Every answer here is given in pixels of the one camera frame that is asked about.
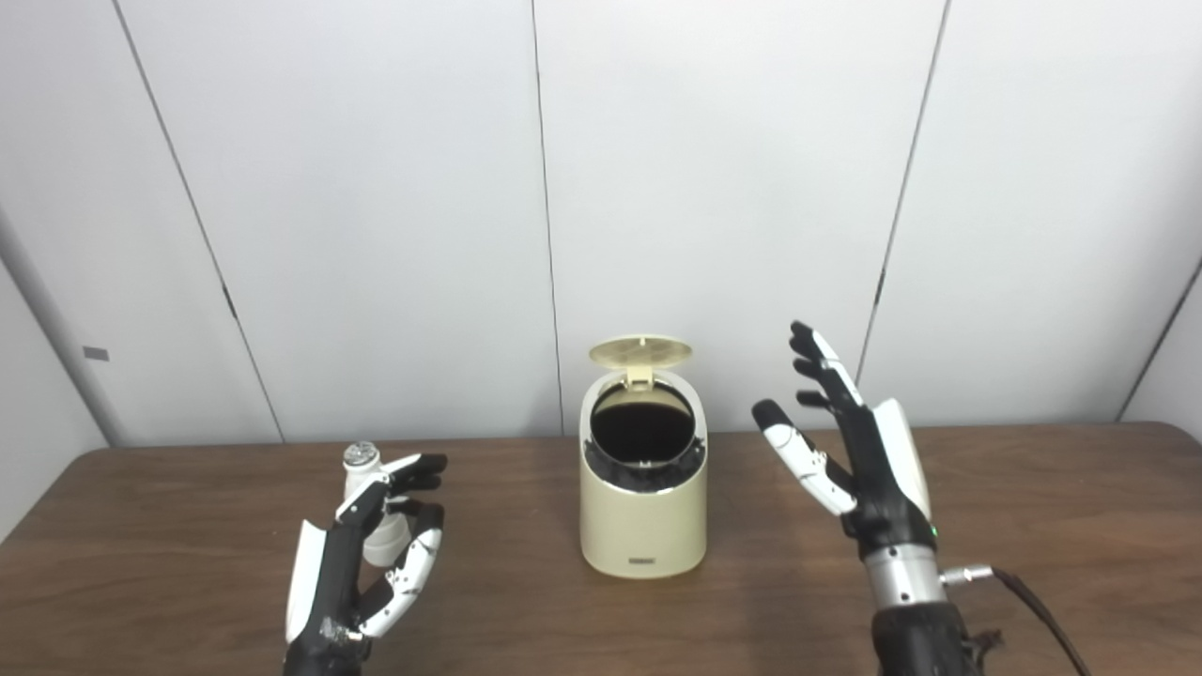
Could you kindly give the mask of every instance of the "cable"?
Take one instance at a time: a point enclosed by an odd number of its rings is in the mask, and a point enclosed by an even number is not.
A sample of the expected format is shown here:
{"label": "cable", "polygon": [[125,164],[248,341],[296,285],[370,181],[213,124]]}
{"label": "cable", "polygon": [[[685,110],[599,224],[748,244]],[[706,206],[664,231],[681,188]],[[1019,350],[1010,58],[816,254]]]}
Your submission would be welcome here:
{"label": "cable", "polygon": [[993,575],[1006,586],[1007,589],[1014,593],[1027,607],[1031,609],[1035,617],[1039,617],[1043,624],[1047,624],[1048,629],[1052,630],[1052,635],[1055,636],[1060,647],[1064,648],[1065,654],[1069,656],[1069,660],[1072,662],[1072,666],[1077,670],[1079,676],[1090,676],[1089,668],[1085,666],[1085,660],[1081,658],[1081,653],[1077,648],[1072,646],[1072,641],[1069,640],[1069,635],[1064,633],[1060,624],[1057,623],[1055,618],[1052,617],[1052,611],[1043,605],[1043,601],[1035,595],[1035,592],[1027,586],[1017,575],[1011,575],[1005,570],[993,569]]}
{"label": "cable", "polygon": [[990,629],[970,638],[964,647],[972,656],[972,663],[976,664],[977,674],[984,676],[984,656],[989,654],[989,651],[993,648],[1004,645],[1006,645],[1006,641],[1001,639],[1001,630]]}

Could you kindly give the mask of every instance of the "robotic hand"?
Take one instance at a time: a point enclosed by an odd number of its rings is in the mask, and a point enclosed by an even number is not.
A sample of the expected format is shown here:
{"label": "robotic hand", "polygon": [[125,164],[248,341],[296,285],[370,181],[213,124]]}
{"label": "robotic hand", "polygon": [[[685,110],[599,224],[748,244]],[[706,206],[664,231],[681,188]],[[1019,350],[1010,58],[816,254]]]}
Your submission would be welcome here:
{"label": "robotic hand", "polygon": [[[422,592],[442,539],[442,506],[405,497],[441,484],[444,455],[387,463],[351,493],[322,530],[305,521],[288,592],[284,676],[358,676],[371,652]],[[362,594],[363,542],[386,515],[413,517],[412,540]]]}
{"label": "robotic hand", "polygon": [[868,408],[826,340],[801,322],[792,331],[793,368],[822,389],[799,391],[797,401],[834,415],[851,473],[819,451],[775,402],[764,399],[751,413],[802,486],[859,545],[876,603],[873,645],[881,674],[978,675],[978,646],[944,586],[993,570],[971,567],[941,576],[926,479],[902,407],[889,399]]}

